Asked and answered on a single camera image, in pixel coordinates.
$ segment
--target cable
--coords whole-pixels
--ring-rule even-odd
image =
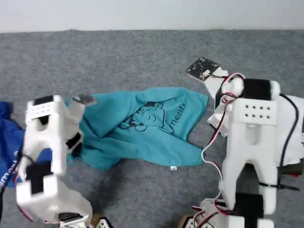
[[[282,150],[282,154],[281,154],[281,160],[280,160],[280,166],[279,166],[279,170],[278,170],[278,175],[277,175],[277,184],[276,185],[272,185],[272,184],[266,184],[266,183],[259,183],[259,185],[261,186],[265,186],[265,187],[273,187],[273,188],[277,188],[277,189],[289,189],[289,190],[300,190],[299,188],[293,187],[293,186],[287,186],[284,184],[281,184],[281,179],[282,179],[282,167],[284,166],[284,158],[285,158],[285,154],[286,154],[286,149],[288,146],[288,143],[290,141],[291,136],[293,135],[295,128],[298,124],[299,121],[299,109],[298,107],[295,105],[295,103],[286,95],[284,94],[280,94],[281,97],[283,97],[285,100],[287,100],[292,107],[295,110],[295,119],[294,119],[294,123],[292,128],[290,129],[290,132],[286,138],[286,141],[284,143],[283,146],[283,150]]]
[[[218,173],[219,173],[219,176],[220,176],[220,181],[221,181],[221,182],[223,181],[223,175],[222,175],[222,172],[221,172],[219,166],[218,166],[215,162],[207,161],[207,160],[205,159],[205,151],[214,143],[216,137],[218,136],[219,131],[220,131],[220,128],[222,127],[223,122],[224,122],[224,119],[225,119],[226,110],[227,110],[227,105],[230,104],[230,103],[232,103],[232,102],[233,102],[233,100],[228,101],[227,104],[225,105],[224,113],[223,113],[223,116],[222,116],[222,118],[221,118],[221,120],[220,120],[220,122],[219,122],[218,127],[216,128],[216,130],[215,130],[213,136],[211,137],[211,139],[210,139],[208,145],[207,145],[207,146],[202,150],[202,152],[201,152],[201,158],[202,158],[202,160],[203,160],[205,163],[207,163],[207,164],[213,165],[213,166],[217,169],[217,171],[218,171]],[[221,193],[222,193],[222,191],[221,191],[221,189],[220,189],[219,192],[218,192],[218,194],[217,194],[217,196],[214,198],[214,202],[220,197]]]
[[[192,209],[193,209],[193,210],[199,210],[199,211],[202,210],[200,207],[197,207],[197,206],[192,206]]]
[[[279,169],[279,172],[278,172],[278,176],[277,176],[277,184],[280,185],[281,184],[281,178],[282,178],[282,167],[283,167],[283,164],[284,164],[284,158],[285,158],[285,154],[286,154],[286,149],[287,149],[287,146],[288,146],[288,143],[290,141],[290,138],[291,136],[293,135],[294,131],[295,131],[295,128],[298,124],[298,121],[299,121],[299,109],[298,107],[295,105],[295,103],[286,95],[284,94],[280,94],[281,97],[283,97],[284,99],[286,99],[294,108],[295,110],[295,120],[294,120],[294,124],[288,134],[288,137],[284,143],[284,147],[283,147],[283,151],[282,151],[282,155],[281,155],[281,161],[280,161],[280,169]]]
[[[209,215],[207,218],[205,218],[204,221],[202,221],[197,228],[201,228],[205,223],[207,223],[213,216],[217,215],[218,212],[214,212],[213,214]]]
[[[193,216],[193,225],[194,225],[194,227],[195,227],[195,220],[196,220],[196,217],[199,216],[199,215],[202,215],[202,214],[204,214],[204,213],[205,213],[205,211],[204,211],[204,210],[201,210],[201,211],[199,211],[198,213],[196,213],[196,214]]]

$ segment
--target fabric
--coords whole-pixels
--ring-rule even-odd
[[[101,170],[121,158],[166,166],[201,164],[201,148],[187,142],[204,114],[208,97],[185,88],[151,88],[141,92],[94,95],[80,129],[80,158]]]
[[[0,102],[0,186],[3,186],[8,178],[8,169],[16,159],[15,152],[19,151],[24,130],[10,119],[11,105],[8,102]],[[49,161],[52,159],[50,149],[42,151],[37,162]],[[9,187],[14,186],[12,180],[8,183]]]

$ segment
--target black wire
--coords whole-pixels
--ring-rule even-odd
[[[296,128],[296,126],[298,124],[298,121],[299,121],[299,109],[295,105],[295,103],[288,96],[286,96],[284,94],[280,94],[280,96],[283,97],[284,99],[286,99],[293,106],[293,108],[295,110],[295,120],[294,120],[294,124],[293,124],[292,128],[290,129],[290,132],[289,132],[289,134],[288,134],[288,136],[286,138],[286,141],[284,143],[284,147],[283,147],[282,154],[281,154],[280,166],[279,166],[279,169],[278,169],[278,175],[277,175],[277,183],[276,183],[276,185],[267,184],[267,183],[261,183],[261,182],[259,183],[259,185],[264,186],[264,187],[277,188],[277,189],[289,189],[289,190],[297,190],[297,191],[299,191],[300,190],[299,188],[281,184],[282,169],[283,169],[286,149],[287,149],[288,143],[290,141],[290,138],[293,135],[293,133],[295,131],[295,128]]]
[[[299,109],[295,105],[295,103],[288,96],[286,96],[284,94],[280,94],[280,96],[283,97],[285,100],[287,100],[293,106],[293,108],[295,110],[295,120],[294,120],[294,124],[293,124],[293,126],[292,126],[292,128],[291,128],[291,130],[288,134],[288,137],[285,141],[283,151],[282,151],[282,155],[281,155],[280,167],[279,167],[278,176],[277,176],[277,184],[278,184],[279,187],[281,186],[282,168],[283,168],[283,164],[284,164],[284,157],[285,157],[285,154],[286,154],[286,149],[287,149],[288,143],[290,141],[290,138],[293,135],[293,133],[295,131],[295,128],[296,128],[296,126],[298,124],[298,121],[299,121]]]

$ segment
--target circuit board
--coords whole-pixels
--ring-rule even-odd
[[[209,59],[206,59],[204,57],[200,57],[190,67],[187,68],[186,72],[191,77],[194,77],[195,79],[198,79],[198,80],[204,82],[209,77],[209,76],[204,76],[203,75],[204,72],[209,70],[210,74],[212,74],[219,67],[220,67],[220,64],[213,62]]]

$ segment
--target white wire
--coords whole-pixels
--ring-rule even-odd
[[[213,165],[216,169],[217,169],[217,171],[218,171],[218,173],[219,173],[219,176],[220,176],[220,181],[221,182],[223,182],[223,175],[222,175],[222,172],[221,172],[221,170],[219,169],[219,167],[214,163],[214,162],[212,162],[212,161],[207,161],[207,160],[205,160],[205,158],[204,158],[204,153],[205,153],[205,151],[213,144],[213,142],[215,141],[215,139],[216,139],[216,137],[218,136],[218,134],[219,134],[219,131],[216,133],[216,135],[213,137],[213,139],[211,140],[211,142],[202,150],[202,152],[201,152],[201,158],[202,158],[202,160],[205,162],[205,163],[207,163],[207,164],[211,164],[211,165]],[[219,188],[219,192],[218,192],[218,194],[216,195],[216,197],[213,199],[213,201],[216,201],[219,197],[220,197],[220,195],[221,195],[221,193],[222,193],[222,190],[221,190],[221,187]]]

